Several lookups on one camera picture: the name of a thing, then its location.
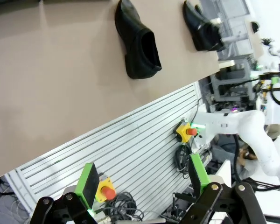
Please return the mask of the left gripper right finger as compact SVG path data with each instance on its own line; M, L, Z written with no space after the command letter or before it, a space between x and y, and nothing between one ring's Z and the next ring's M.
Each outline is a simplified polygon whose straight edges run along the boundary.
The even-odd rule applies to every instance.
M190 206L181 224L207 224L216 212L224 212L231 224L265 224L266 219L254 194L246 182L230 188L212 182L198 154L189 156L189 177L196 201Z

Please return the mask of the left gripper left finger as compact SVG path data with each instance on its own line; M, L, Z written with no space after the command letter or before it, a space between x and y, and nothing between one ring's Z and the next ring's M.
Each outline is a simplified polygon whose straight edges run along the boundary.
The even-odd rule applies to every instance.
M98 189L99 176L95 164L87 163L74 191L63 194L59 199L45 196L39 199L30 222L32 224L95 224L91 214Z

